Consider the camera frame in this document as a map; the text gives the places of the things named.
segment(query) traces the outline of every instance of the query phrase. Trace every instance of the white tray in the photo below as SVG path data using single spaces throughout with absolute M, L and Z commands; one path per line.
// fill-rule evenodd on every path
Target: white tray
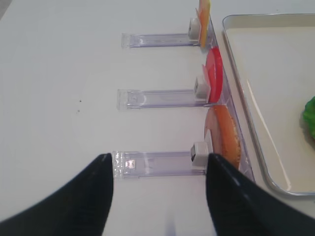
M 315 96 L 315 14 L 235 15 L 223 27 L 267 182 L 315 195 L 315 142 L 301 117 Z

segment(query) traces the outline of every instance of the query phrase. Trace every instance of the white surface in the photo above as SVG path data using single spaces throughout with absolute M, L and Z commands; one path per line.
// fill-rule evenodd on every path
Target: white surface
M 189 150 L 203 140 L 206 109 L 119 112 L 115 100 L 117 89 L 193 86 L 205 60 L 197 47 L 122 50 L 120 40 L 122 32 L 186 32 L 196 6 L 197 0 L 11 4 L 0 21 L 0 219 L 51 194 L 102 152 Z M 221 21 L 230 14 L 301 11 L 315 11 L 315 2 L 212 1 L 212 20 L 255 178 L 264 188 Z M 178 236 L 214 235 L 204 185 L 204 177 L 117 181 L 105 233 L 165 235 L 170 216 Z M 312 201 L 285 201 L 315 215 Z
M 266 28 L 261 19 L 227 36 L 272 181 L 287 192 L 314 192 L 314 143 L 301 113 L 315 95 L 315 26 Z

